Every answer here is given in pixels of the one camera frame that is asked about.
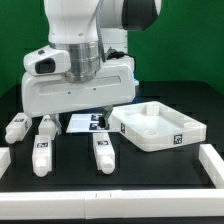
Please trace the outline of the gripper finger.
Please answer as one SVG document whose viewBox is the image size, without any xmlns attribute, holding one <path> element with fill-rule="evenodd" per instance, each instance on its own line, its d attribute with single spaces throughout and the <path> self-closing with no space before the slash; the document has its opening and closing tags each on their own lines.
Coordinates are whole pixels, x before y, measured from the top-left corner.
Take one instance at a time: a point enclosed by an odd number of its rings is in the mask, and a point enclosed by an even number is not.
<svg viewBox="0 0 224 224">
<path fill-rule="evenodd" d="M 99 117 L 99 126 L 101 128 L 107 128 L 109 123 L 108 119 L 113 111 L 113 106 L 112 105 L 107 105 L 104 107 L 103 114 Z"/>
<path fill-rule="evenodd" d="M 62 126 L 61 123 L 59 121 L 59 114 L 51 114 L 50 115 L 50 119 L 52 120 L 52 122 L 55 124 L 55 129 L 58 135 L 61 135 L 62 133 Z"/>
</svg>

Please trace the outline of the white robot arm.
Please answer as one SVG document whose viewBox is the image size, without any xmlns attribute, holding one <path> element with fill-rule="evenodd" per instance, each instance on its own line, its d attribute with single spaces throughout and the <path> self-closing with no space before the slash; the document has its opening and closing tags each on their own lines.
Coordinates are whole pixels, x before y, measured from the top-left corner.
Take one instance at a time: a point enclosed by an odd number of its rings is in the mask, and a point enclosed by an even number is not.
<svg viewBox="0 0 224 224">
<path fill-rule="evenodd" d="M 135 97 L 134 65 L 110 59 L 102 30 L 145 30 L 158 18 L 162 0 L 43 0 L 49 23 L 48 45 L 23 63 L 23 111 L 48 115 L 102 107 L 106 127 L 113 107 Z"/>
</svg>

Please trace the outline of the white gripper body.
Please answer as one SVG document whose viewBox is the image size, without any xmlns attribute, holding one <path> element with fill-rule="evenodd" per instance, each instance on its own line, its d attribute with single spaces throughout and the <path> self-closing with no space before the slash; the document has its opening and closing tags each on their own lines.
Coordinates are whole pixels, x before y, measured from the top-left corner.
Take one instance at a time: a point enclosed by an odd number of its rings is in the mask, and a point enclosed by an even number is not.
<svg viewBox="0 0 224 224">
<path fill-rule="evenodd" d="M 69 83 L 64 74 L 22 79 L 23 111 L 29 117 L 60 114 L 132 102 L 134 59 L 110 59 L 91 81 Z"/>
</svg>

